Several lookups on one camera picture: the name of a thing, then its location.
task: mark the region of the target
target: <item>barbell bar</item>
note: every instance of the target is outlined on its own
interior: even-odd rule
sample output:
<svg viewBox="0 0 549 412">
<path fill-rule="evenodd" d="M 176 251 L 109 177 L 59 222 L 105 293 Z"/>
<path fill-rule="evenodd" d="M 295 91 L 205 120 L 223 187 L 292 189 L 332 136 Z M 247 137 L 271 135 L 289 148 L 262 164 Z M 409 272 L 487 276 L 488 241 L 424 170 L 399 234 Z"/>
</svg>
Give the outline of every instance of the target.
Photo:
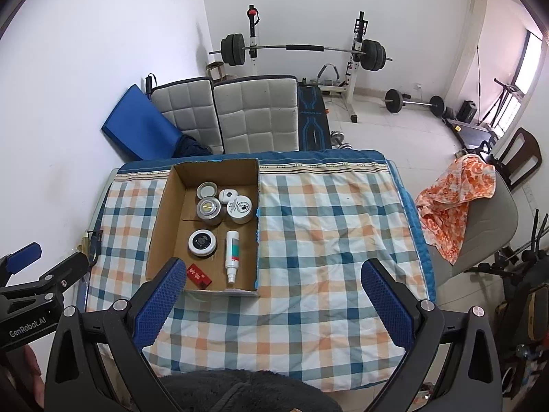
<svg viewBox="0 0 549 412">
<path fill-rule="evenodd" d="M 387 60 L 393 61 L 390 57 L 386 56 L 385 48 L 381 43 L 373 40 L 364 40 L 361 45 L 361 50 L 343 49 L 343 48 L 330 48 L 320 45 L 300 45 L 300 44 L 287 44 L 287 45 L 251 45 L 246 46 L 244 43 L 244 36 L 242 34 L 229 34 L 226 38 L 221 40 L 221 49 L 218 51 L 212 51 L 209 54 L 221 54 L 223 63 L 230 66 L 243 65 L 246 60 L 245 51 L 258 50 L 258 49 L 286 49 L 288 51 L 339 51 L 343 53 L 351 53 L 360 57 L 359 61 L 362 68 L 369 71 L 379 71 L 385 66 Z"/>
<path fill-rule="evenodd" d="M 406 104 L 430 107 L 431 113 L 433 113 L 436 117 L 444 117 L 444 113 L 446 111 L 444 100 L 440 96 L 433 96 L 427 104 L 425 102 L 413 102 L 411 100 L 404 99 L 401 92 L 391 89 L 385 94 L 385 99 L 382 99 L 382 101 L 385 102 L 385 106 L 391 113 L 398 113 Z"/>
</svg>

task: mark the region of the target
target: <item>tablecloth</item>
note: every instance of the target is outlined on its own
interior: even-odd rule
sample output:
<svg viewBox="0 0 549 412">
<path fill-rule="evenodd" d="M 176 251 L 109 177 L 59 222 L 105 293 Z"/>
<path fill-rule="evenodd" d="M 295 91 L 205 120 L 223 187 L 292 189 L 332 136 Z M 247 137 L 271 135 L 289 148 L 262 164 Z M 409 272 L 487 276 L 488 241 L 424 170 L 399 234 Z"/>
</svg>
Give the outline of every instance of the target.
<svg viewBox="0 0 549 412">
<path fill-rule="evenodd" d="M 259 298 L 182 293 L 143 353 L 159 375 L 200 369 L 272 370 L 323 391 L 386 380 L 403 350 L 392 344 L 360 285 L 378 258 L 418 299 L 434 277 L 410 196 L 375 151 L 268 152 L 260 164 Z M 101 255 L 87 310 L 129 298 L 145 282 L 156 211 L 171 165 L 122 167 L 97 225 Z"/>
</svg>

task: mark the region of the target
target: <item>black fur fabric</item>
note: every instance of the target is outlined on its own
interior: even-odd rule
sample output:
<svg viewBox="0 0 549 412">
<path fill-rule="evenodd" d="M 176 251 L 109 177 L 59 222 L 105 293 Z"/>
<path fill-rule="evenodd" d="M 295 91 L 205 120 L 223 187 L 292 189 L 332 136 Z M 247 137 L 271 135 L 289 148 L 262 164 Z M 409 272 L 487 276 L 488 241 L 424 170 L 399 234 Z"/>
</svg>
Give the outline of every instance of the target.
<svg viewBox="0 0 549 412">
<path fill-rule="evenodd" d="M 209 370 L 160 381 L 185 412 L 341 412 L 319 389 L 269 371 Z"/>
</svg>

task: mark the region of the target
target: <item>gray upholstered seat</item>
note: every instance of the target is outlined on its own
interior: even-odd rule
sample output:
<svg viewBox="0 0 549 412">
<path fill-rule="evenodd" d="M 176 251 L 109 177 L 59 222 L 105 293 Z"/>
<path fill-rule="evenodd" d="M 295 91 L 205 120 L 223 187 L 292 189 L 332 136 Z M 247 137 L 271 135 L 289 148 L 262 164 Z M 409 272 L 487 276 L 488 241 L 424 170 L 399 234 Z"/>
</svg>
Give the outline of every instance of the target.
<svg viewBox="0 0 549 412">
<path fill-rule="evenodd" d="M 518 227 L 517 206 L 499 173 L 492 198 L 478 198 L 469 204 L 465 240 L 454 265 L 427 246 L 433 263 L 436 286 L 475 266 L 507 245 Z"/>
<path fill-rule="evenodd" d="M 168 83 L 153 88 L 150 100 L 179 130 L 221 154 L 223 144 L 211 84 L 208 77 Z"/>
<path fill-rule="evenodd" d="M 299 150 L 295 77 L 219 82 L 213 99 L 225 153 Z"/>
</svg>

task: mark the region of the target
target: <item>open cardboard box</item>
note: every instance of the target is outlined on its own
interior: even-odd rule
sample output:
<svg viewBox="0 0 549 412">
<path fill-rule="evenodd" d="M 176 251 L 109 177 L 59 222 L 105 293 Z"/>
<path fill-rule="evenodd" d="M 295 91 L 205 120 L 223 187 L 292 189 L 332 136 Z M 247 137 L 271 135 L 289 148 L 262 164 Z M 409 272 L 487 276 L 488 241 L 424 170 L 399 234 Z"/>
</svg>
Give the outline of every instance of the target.
<svg viewBox="0 0 549 412">
<path fill-rule="evenodd" d="M 232 296 L 257 296 L 257 216 L 238 225 L 225 216 L 218 226 L 208 226 L 197 217 L 197 187 L 213 181 L 219 191 L 235 189 L 239 195 L 252 200 L 254 212 L 259 206 L 259 164 L 256 159 L 228 159 L 222 161 L 182 162 L 172 166 L 164 189 L 147 260 L 147 280 L 171 257 L 179 257 L 189 268 L 193 263 L 212 280 L 206 289 L 199 289 L 187 278 L 186 291 L 199 291 Z M 198 229 L 212 231 L 218 242 L 215 252 L 197 257 L 189 251 L 190 235 Z M 240 264 L 236 282 L 229 285 L 225 270 L 225 241 L 227 231 L 240 233 Z"/>
</svg>

